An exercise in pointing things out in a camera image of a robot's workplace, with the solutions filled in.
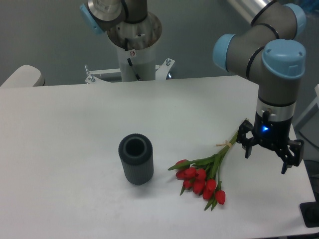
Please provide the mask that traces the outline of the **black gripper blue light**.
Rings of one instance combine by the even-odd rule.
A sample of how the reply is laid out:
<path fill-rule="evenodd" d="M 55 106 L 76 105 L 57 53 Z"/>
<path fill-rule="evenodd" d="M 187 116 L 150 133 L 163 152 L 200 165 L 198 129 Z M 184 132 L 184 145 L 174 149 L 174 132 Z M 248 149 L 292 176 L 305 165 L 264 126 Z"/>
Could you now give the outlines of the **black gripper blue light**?
<path fill-rule="evenodd" d="M 288 168 L 298 167 L 304 156 L 305 142 L 301 139 L 289 139 L 292 118 L 284 121 L 268 121 L 264 123 L 262 117 L 255 114 L 254 126 L 245 119 L 239 126 L 236 142 L 245 150 L 248 159 L 252 147 L 257 143 L 273 150 L 283 161 L 281 173 L 285 174 Z"/>

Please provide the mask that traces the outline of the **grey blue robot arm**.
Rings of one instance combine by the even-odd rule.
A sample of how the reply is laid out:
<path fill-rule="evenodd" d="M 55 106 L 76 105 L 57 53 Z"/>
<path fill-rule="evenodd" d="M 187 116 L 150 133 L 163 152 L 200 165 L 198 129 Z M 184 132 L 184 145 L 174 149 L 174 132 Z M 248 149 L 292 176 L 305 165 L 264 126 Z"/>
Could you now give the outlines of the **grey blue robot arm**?
<path fill-rule="evenodd" d="M 290 140 L 289 132 L 306 60 L 306 50 L 295 38 L 306 26 L 306 15 L 298 5 L 276 0 L 229 4 L 251 28 L 240 36 L 221 36 L 213 48 L 213 62 L 259 86 L 255 121 L 240 125 L 237 142 L 246 157 L 255 145 L 274 151 L 286 172 L 303 158 L 304 143 Z M 167 78 L 173 61 L 156 68 L 154 45 L 162 25 L 145 0 L 89 0 L 80 12 L 96 34 L 106 33 L 116 46 L 122 81 Z"/>

